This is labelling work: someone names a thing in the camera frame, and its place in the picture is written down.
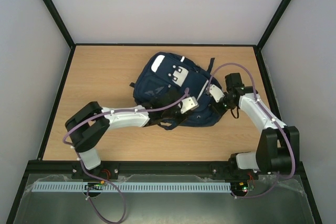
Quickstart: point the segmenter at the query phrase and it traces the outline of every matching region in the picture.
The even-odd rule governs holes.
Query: wooden tabletop
[[[158,51],[173,52],[207,69],[226,62],[242,64],[252,73],[261,98],[268,105],[252,47],[185,46],[77,46],[62,93],[43,160],[75,160],[75,152],[62,143],[65,122],[90,101],[109,108],[135,106],[130,82],[135,82],[148,60]],[[248,75],[235,66],[221,69],[216,78],[240,72],[248,86]],[[260,134],[244,112],[234,119],[227,112],[212,127],[179,126],[166,131],[159,126],[128,127],[105,133],[96,146],[106,161],[226,161],[230,154],[255,151]]]

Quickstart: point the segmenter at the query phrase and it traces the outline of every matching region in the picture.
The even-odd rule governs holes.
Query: dark blue bag
[[[165,95],[171,88],[176,88],[184,94],[185,88],[190,89],[190,96],[198,100],[199,107],[192,111],[185,121],[178,124],[171,119],[162,122],[171,125],[159,125],[166,130],[180,126],[208,127],[217,123],[222,115],[214,112],[210,107],[212,97],[206,94],[206,87],[211,76],[214,58],[211,59],[208,70],[202,69],[184,56],[169,52],[156,53],[144,67],[136,83],[134,83],[133,97],[137,104],[146,103],[153,98]],[[222,88],[213,78],[212,84]]]

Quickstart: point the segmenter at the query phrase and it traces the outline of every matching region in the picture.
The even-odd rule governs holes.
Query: wooden table
[[[75,160],[76,155],[62,143],[65,122],[90,101],[101,106],[135,106],[132,97],[135,82],[147,61],[158,51],[186,56],[207,69],[215,57],[214,68],[226,62],[244,65],[252,73],[261,98],[268,105],[252,47],[193,46],[77,46],[51,129],[43,160]],[[240,72],[243,83],[248,75],[235,66],[216,74],[225,86],[224,76]],[[239,119],[226,113],[212,127],[177,127],[166,131],[158,126],[128,127],[108,131],[96,146],[106,161],[226,161],[230,154],[255,151],[260,134],[244,112]]]

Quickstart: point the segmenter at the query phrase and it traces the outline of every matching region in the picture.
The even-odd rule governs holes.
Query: white slotted strip
[[[230,183],[114,183],[124,193],[230,193]],[[37,182],[32,192],[73,193],[86,192],[88,183]],[[116,193],[111,185],[94,187],[90,191]]]

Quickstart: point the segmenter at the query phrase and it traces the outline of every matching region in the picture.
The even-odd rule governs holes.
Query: white wall
[[[53,0],[75,42],[256,44],[281,0]]]
[[[42,0],[0,0],[0,223],[35,159],[69,48]]]
[[[336,2],[292,0],[263,53],[323,223],[335,223]]]

